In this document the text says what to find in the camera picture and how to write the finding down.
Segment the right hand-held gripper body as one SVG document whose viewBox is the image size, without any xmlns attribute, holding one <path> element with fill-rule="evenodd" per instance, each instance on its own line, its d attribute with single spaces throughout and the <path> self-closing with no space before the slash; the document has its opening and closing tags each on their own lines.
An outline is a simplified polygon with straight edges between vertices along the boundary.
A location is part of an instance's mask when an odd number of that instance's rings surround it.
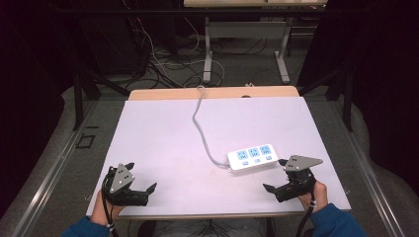
<svg viewBox="0 0 419 237">
<path fill-rule="evenodd" d="M 283 202 L 312 192 L 316 179 L 310 168 L 322 163 L 322 159 L 292 155 L 286 166 L 282 166 L 289 182 L 276 189 L 277 200 Z"/>
</svg>

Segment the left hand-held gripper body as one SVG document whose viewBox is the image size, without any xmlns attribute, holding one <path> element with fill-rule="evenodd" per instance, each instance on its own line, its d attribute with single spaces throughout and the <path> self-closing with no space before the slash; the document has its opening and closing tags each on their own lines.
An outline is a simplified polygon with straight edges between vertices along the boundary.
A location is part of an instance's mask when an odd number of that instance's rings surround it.
<svg viewBox="0 0 419 237">
<path fill-rule="evenodd" d="M 118 206 L 146 206 L 148 194 L 131 190 L 129 187 L 133 181 L 134 175 L 126 168 L 126 165 L 110 167 L 102 184 L 102 194 L 105 200 Z"/>
</svg>

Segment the person's right hand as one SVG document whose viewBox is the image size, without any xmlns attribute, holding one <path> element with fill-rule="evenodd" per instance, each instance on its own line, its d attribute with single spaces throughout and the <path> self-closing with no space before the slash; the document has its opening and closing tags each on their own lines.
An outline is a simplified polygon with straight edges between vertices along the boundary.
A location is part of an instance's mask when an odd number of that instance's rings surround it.
<svg viewBox="0 0 419 237">
<path fill-rule="evenodd" d="M 316 211 L 320 210 L 328 204 L 326 186 L 321 182 L 316 182 L 314 185 L 313 194 L 308 193 L 298 197 L 300 203 L 302 204 L 305 210 L 308 210 L 310 208 L 312 195 L 314 195 L 315 199 L 315 206 L 312 211 L 313 213 L 315 213 Z"/>
</svg>

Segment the person's left hand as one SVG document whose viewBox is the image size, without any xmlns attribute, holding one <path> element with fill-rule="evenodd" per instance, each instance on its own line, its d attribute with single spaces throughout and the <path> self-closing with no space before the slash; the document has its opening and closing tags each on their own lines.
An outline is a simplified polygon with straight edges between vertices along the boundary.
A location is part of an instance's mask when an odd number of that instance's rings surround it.
<svg viewBox="0 0 419 237">
<path fill-rule="evenodd" d="M 106 226 L 109 224 L 107 216 L 115 219 L 123 210 L 123 206 L 111 205 L 107 200 L 104 200 L 102 198 L 102 191 L 98 191 L 90 221 L 95 224 Z"/>
</svg>

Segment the white power strip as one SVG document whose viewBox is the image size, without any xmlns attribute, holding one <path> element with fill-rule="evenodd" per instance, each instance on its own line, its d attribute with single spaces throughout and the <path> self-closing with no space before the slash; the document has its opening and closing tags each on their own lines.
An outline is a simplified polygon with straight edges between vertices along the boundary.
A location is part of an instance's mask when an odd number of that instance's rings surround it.
<svg viewBox="0 0 419 237">
<path fill-rule="evenodd" d="M 263 144 L 229 152 L 227 159 L 230 170 L 238 173 L 275 165 L 279 156 L 271 144 Z"/>
</svg>

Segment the white table mat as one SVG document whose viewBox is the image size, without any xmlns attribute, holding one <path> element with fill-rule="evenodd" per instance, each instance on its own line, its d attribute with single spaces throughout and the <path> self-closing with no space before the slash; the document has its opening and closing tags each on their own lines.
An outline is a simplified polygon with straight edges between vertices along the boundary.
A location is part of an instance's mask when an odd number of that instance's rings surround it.
<svg viewBox="0 0 419 237">
<path fill-rule="evenodd" d="M 221 168 L 227 154 L 271 144 L 282 158 L 319 158 L 314 177 L 328 198 L 350 204 L 302 97 L 192 99 L 126 102 L 104 166 L 134 163 L 132 188 L 157 187 L 145 207 L 131 206 L 122 216 L 170 219 L 275 216 L 300 212 L 297 199 L 278 202 L 264 184 L 287 181 L 275 164 L 234 174 Z"/>
</svg>

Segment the person's grey lap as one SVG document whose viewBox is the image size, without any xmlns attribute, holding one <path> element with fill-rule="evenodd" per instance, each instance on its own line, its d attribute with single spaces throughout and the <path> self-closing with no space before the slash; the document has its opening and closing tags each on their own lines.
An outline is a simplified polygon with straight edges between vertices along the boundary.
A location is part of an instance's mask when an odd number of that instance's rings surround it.
<svg viewBox="0 0 419 237">
<path fill-rule="evenodd" d="M 275 237 L 269 218 L 150 220 L 136 237 Z"/>
</svg>

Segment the black metal stand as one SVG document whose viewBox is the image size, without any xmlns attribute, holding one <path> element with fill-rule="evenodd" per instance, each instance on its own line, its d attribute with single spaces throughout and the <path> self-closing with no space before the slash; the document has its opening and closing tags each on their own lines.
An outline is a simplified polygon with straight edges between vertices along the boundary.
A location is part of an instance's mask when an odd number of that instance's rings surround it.
<svg viewBox="0 0 419 237">
<path fill-rule="evenodd" d="M 97 84 L 103 84 L 106 87 L 128 96 L 130 91 L 117 85 L 105 76 L 87 68 L 81 64 L 76 66 L 73 71 L 74 82 L 74 106 L 75 106 L 75 124 L 73 129 L 77 130 L 84 120 L 83 94 L 86 94 L 90 100 L 99 100 L 102 96 Z"/>
<path fill-rule="evenodd" d="M 301 89 L 298 89 L 298 92 L 301 96 L 304 96 L 325 83 L 331 83 L 331 86 L 326 90 L 325 98 L 328 101 L 337 101 L 341 95 L 344 96 L 342 121 L 346 128 L 352 132 L 352 100 L 354 81 L 354 70 L 351 67 L 341 66 L 338 69 L 332 70 L 320 79 L 317 79 Z"/>
</svg>

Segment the aluminium floor rail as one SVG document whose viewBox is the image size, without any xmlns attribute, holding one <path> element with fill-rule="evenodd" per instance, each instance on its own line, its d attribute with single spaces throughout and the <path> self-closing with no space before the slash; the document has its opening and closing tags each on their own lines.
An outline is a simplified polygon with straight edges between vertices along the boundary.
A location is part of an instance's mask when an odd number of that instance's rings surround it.
<svg viewBox="0 0 419 237">
<path fill-rule="evenodd" d="M 106 134 L 100 102 L 90 102 L 78 129 L 65 112 L 30 179 L 12 205 L 16 226 L 5 237 L 59 237 L 84 217 L 100 177 Z"/>
<path fill-rule="evenodd" d="M 365 152 L 362 150 L 354 133 L 351 132 L 347 128 L 347 125 L 343 122 L 343 114 L 339 103 L 330 102 L 329 105 L 333 111 L 335 119 L 337 119 L 341 129 L 349 140 L 351 149 L 355 153 L 355 163 L 361 173 L 361 177 L 363 178 L 363 181 L 369 191 L 370 197 L 372 198 L 372 201 L 389 237 L 405 237 L 405 233 L 398 223 L 397 218 L 389 206 L 387 198 L 377 181 L 377 175 L 371 166 L 369 159 L 367 158 Z"/>
</svg>

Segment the white metal desk frame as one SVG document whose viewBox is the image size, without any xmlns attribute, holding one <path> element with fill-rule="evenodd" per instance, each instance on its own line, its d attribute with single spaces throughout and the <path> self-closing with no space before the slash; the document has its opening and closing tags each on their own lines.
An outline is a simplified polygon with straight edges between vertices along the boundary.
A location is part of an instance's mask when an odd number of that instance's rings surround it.
<svg viewBox="0 0 419 237">
<path fill-rule="evenodd" d="M 291 37 L 293 17 L 283 17 L 281 21 L 261 21 L 256 10 L 312 10 L 327 4 L 328 0 L 184 0 L 184 6 L 193 10 L 250 10 L 246 17 L 253 20 L 232 20 L 230 22 L 211 20 L 205 17 L 206 58 L 203 82 L 211 79 L 212 50 L 210 40 L 215 38 L 260 38 L 279 39 L 280 49 L 275 52 L 280 79 L 283 83 L 291 82 L 284 61 L 284 56 Z"/>
</svg>

